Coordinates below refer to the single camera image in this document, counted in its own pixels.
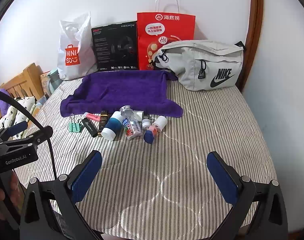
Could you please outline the person's left hand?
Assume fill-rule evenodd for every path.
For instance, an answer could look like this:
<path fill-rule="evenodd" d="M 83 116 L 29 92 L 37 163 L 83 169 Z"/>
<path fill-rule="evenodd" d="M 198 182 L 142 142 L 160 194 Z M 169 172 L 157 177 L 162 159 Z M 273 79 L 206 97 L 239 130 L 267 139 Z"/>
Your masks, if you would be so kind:
<path fill-rule="evenodd" d="M 11 202 L 15 207 L 18 207 L 20 200 L 19 181 L 13 171 L 11 172 L 9 187 L 10 187 L 9 197 L 11 199 Z M 4 199 L 5 199 L 5 193 L 2 189 L 0 189 L 0 202 L 2 202 Z M 6 217 L 4 216 L 1 210 L 0 210 L 0 220 L 6 220 Z"/>

